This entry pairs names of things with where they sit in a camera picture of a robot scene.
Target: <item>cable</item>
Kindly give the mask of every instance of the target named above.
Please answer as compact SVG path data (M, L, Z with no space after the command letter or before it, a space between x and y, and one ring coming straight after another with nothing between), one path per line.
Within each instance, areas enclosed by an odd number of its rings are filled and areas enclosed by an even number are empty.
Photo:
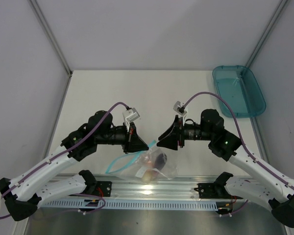
M103 197L103 192L102 192L101 188L98 187L97 190L100 192L101 197Z
M196 124L193 119L188 118L185 120L185 122L187 122L187 121L192 121L194 125Z
M216 97L217 99L219 99L220 101L222 101L225 105L226 105L226 107L229 109L229 111L230 111L230 113L231 113L231 115L232 115L232 117L233 117L233 119L234 119L234 122L235 122L235 126L236 126L236 129L237 129L237 132L238 132L238 134L239 134L239 137L240 137L240 139L241 139L241 142L242 142L242 146L243 146L243 148L244 148L244 150L245 150L245 152L258 164L258 165L260 165L264 170L266 170L267 172L269 172L272 176L274 176L276 179L278 179L279 181L281 181L282 183L284 183L286 186L288 186L289 185L289 182L287 182L286 180L284 180L284 179L282 179L280 176L278 176L277 174L275 174L272 170L270 170L268 167L266 167L264 164L262 164L261 162L259 162L254 156L253 156L253 154L248 150L248 148L247 148L247 146L246 146L246 144L245 144L245 142L244 142L244 140L243 140L243 137L242 137L242 134L241 134L241 130L240 130L240 127L239 127L239 124L238 124L238 122L237 122L237 119L236 119L236 117L235 117L235 114L234 114L234 112L233 112L233 110L231 109L231 107L228 105L228 103L222 98L222 97L220 97L219 95L216 95L216 94L214 94L214 93L212 93L212 92L199 92L199 93L197 93L197 94L195 94L195 95L193 95L185 104L184 104L184 106L182 107L182 111L186 108L186 106L195 98L195 97L197 97L197 96L199 96L200 94L209 94L209 95L212 95L212 96L214 96L214 97Z
M248 204L248 200L246 200L245 203L240 208L238 208L236 211L233 211L233 212L231 212L229 214L223 214L221 217L231 216L233 214L236 214L237 212L241 211L245 206L247 206L247 204Z
M102 122L105 120L105 118L109 115L109 113L111 113L111 111L117 107L118 105L123 105L126 109L129 109L129 106L127 106L125 103L123 102L117 102L115 103L104 115L103 117L100 119L100 121L97 123L97 125L81 140L79 141L77 144L75 144L74 146L72 146L71 148L68 148L67 150L55 155L54 157L50 158L50 161L55 160L56 158L60 157L61 155L71 152L72 150L74 150L75 148L79 147L82 143L85 142L85 140L87 140L97 129L98 127L102 124ZM36 167L35 169L33 169L31 172L29 172L26 176L24 176L21 180L18 181L18 184L23 183L26 179L28 179L32 174L34 174L36 171L40 170L41 168L43 168L45 165L47 165L47 162L44 162L43 164L39 165L38 167ZM13 189L15 189L17 186L14 185L12 186L10 189L8 189L5 193L2 194L1 198L3 198L5 195L7 195L9 192L11 192Z
M5 216L1 216L1 217L0 217L0 220L1 220L1 219L9 218L10 216L11 216L10 214L7 214L7 215L5 215Z
M102 210L106 206L106 201L102 197L99 197L99 196L83 194L83 193L72 194L72 196L94 197L94 198L96 198L98 200L103 201L103 205L101 207L98 207L98 208L93 209L93 210L88 211L88 212L81 211L80 209L78 209L78 210L70 209L70 210L61 211L61 212L58 212L58 213L55 213L55 214L52 214L52 215L49 215L49 216L44 216L42 218L35 218L35 220L48 219L48 218L52 218L52 217L55 217L55 216L58 216L60 214L64 214L64 213L67 213L67 212L81 212L81 213L83 213L83 215L86 215L86 214L91 214L91 213L94 213L94 212L98 212L98 211Z

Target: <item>plastic tray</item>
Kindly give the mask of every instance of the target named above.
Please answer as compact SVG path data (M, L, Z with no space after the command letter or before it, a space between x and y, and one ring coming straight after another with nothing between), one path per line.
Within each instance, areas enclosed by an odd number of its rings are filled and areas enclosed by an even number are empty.
M253 72L244 66L219 66L213 72L216 92L231 107L237 118L262 114L266 102ZM232 117L229 109L219 100L222 113Z

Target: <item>white table surface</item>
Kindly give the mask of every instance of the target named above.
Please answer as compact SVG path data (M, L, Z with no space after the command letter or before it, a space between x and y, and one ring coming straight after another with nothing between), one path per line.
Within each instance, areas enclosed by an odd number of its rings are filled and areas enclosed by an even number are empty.
M72 131L76 130L96 111L108 110L118 101L135 107L141 119L135 121L138 135L146 142L157 140L172 124L177 100L186 102L197 92L215 92L211 71L171 70L77 70L70 82L50 152ZM200 122L204 109L217 109L224 118L225 128L237 135L233 119L222 115L217 99L200 95L189 107L188 118ZM112 112L113 123L123 122L123 106ZM243 138L249 148L259 154L256 139L248 118L239 119ZM170 158L177 159L179 176L218 176L224 171L248 176L238 167L216 157L208 149L208 141L186 141L178 151L163 149ZM123 155L122 147L98 145L97 152L62 173L78 173L83 169L104 174L109 164Z

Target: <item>red wire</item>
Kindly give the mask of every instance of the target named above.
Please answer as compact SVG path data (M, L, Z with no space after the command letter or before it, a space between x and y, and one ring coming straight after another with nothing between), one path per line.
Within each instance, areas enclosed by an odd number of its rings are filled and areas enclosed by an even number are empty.
M101 197L103 197L103 192L102 192L101 188L97 188L97 190L100 192Z

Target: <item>white wall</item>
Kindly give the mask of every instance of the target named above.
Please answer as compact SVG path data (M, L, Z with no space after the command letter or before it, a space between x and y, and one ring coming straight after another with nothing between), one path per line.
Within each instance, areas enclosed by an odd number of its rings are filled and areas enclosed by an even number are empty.
M73 70L245 64L279 0L38 0Z
M294 0L252 70L267 102L259 121L270 163L294 178Z
M67 79L27 1L0 0L0 179L42 158Z

